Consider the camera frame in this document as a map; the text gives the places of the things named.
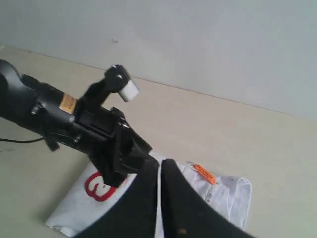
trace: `white wall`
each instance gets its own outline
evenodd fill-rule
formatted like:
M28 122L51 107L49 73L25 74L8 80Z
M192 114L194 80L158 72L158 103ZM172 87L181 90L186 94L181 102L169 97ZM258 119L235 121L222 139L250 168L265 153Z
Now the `white wall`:
M6 0L0 42L317 119L316 11L315 0Z

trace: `red printed graphic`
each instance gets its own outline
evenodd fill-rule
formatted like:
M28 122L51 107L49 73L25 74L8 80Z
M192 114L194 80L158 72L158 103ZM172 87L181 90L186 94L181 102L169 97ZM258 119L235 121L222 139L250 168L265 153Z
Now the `red printed graphic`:
M114 194L116 188L104 184L103 177L96 172L85 182L85 190L88 196L93 197L97 202L104 202Z

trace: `white garment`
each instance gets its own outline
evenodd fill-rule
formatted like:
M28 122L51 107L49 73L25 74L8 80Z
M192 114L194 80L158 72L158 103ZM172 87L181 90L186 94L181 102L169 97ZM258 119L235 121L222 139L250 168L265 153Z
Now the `white garment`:
M160 163L165 157L151 153ZM243 228L251 201L251 183L245 178L216 176L211 185L194 168L193 163L177 163L180 171L198 195L215 211ZM102 217L126 192L136 175L129 175L118 188L104 185L93 164L89 164L67 196L49 217L46 225L73 237ZM160 168L158 172L158 210L156 238L163 238L160 210Z

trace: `beige floor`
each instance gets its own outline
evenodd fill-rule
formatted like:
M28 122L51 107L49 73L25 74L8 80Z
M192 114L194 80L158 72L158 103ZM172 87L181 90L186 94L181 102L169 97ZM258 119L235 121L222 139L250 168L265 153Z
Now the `beige floor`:
M103 75L99 69L10 47L0 50L0 58L75 97ZM141 89L137 99L125 104L114 95L105 107L123 110L156 151L248 178L253 184L248 232L267 238L316 237L317 122L140 79L136 83ZM0 137L38 136L1 119ZM43 142L0 143L0 151L0 237L62 237L45 227L45 219L88 160L66 147L51 153Z

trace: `orange sticker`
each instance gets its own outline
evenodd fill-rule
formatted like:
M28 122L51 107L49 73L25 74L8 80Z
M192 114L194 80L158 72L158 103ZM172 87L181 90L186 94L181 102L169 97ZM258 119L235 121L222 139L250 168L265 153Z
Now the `orange sticker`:
M64 112L72 114L75 110L77 100L68 94L64 94L63 99L60 102L59 108Z
M203 168L203 166L200 166L200 165L197 165L195 164L194 165L194 168L197 170L197 172L203 176L205 179L208 180L208 182L210 182L212 185L216 184L216 178L215 176L213 176L211 173L209 173L207 170L205 170Z

